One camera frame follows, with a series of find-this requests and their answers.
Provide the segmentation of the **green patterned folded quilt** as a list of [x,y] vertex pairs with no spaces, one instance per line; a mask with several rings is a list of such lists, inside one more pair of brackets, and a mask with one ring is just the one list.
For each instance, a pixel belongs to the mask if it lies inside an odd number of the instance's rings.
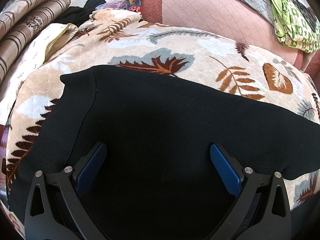
[[305,18],[290,0],[270,0],[274,32],[285,46],[314,53],[319,50],[319,21],[313,32]]

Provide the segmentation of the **pink quilted folded blanket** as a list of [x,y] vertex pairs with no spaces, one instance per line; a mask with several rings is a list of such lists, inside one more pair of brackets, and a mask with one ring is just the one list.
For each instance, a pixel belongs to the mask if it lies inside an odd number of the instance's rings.
[[142,16],[152,23],[196,28],[269,50],[315,77],[319,53],[283,46],[274,27],[239,0],[142,0]]

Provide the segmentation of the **brown striped floral pillow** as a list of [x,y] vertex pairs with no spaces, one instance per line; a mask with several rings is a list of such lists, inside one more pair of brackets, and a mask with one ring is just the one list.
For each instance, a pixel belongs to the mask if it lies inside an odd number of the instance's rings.
[[27,13],[46,0],[16,0],[1,13],[1,38]]

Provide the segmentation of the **black knit pants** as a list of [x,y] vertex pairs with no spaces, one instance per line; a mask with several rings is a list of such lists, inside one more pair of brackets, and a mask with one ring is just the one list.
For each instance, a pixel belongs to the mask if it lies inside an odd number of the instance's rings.
[[62,171],[97,142],[106,159],[81,202],[111,239],[205,239],[234,197],[213,143],[255,172],[319,168],[319,125],[194,82],[115,66],[62,75],[63,95],[18,165],[9,206],[24,220],[34,173]]

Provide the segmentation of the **colourful packet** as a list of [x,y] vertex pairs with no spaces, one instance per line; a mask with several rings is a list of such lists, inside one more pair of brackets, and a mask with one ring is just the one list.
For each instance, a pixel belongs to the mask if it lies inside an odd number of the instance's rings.
[[126,10],[140,13],[141,12],[141,0],[124,0]]

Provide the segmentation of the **black garment in background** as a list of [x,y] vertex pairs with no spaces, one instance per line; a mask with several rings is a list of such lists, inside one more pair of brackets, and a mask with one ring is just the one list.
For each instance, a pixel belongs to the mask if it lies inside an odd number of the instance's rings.
[[87,0],[83,7],[69,7],[64,13],[58,16],[53,23],[71,23],[80,27],[80,25],[89,19],[90,14],[95,11],[95,8],[104,3],[106,3],[105,0]]

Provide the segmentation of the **white cloth yellow trim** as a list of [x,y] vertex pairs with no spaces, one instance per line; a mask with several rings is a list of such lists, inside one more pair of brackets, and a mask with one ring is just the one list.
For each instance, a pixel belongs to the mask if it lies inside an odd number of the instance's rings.
[[44,63],[49,53],[54,51],[53,47],[62,41],[65,35],[71,37],[77,31],[77,26],[71,23],[51,23],[45,27],[9,68],[1,83],[1,99],[17,95],[22,82]]

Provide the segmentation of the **dark cloth on green quilt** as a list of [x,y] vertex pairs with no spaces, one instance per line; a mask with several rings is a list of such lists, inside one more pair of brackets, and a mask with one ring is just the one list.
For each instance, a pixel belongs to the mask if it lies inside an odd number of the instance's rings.
[[311,30],[313,32],[316,32],[317,17],[315,16],[315,14],[298,0],[290,0],[290,1],[297,7],[297,9],[303,15],[303,17],[305,18]]

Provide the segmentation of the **beige leaf pattern blanket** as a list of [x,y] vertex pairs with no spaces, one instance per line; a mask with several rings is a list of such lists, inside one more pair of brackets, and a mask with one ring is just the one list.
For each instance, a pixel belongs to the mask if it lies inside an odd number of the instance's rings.
[[[7,141],[7,181],[8,207],[21,223],[9,206],[18,165],[63,95],[60,77],[95,66],[177,77],[287,109],[319,125],[319,96],[309,77],[270,51],[198,29],[149,23],[126,10],[99,10],[80,34],[27,76],[17,94]],[[319,168],[293,180],[282,178],[295,232],[319,201]]]

